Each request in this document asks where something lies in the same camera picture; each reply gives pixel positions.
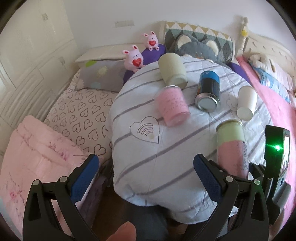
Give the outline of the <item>person's fingertip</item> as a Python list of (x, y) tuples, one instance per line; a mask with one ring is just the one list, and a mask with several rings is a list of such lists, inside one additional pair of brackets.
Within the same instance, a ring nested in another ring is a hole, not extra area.
[(131, 222), (125, 222), (106, 241), (136, 241), (137, 231)]

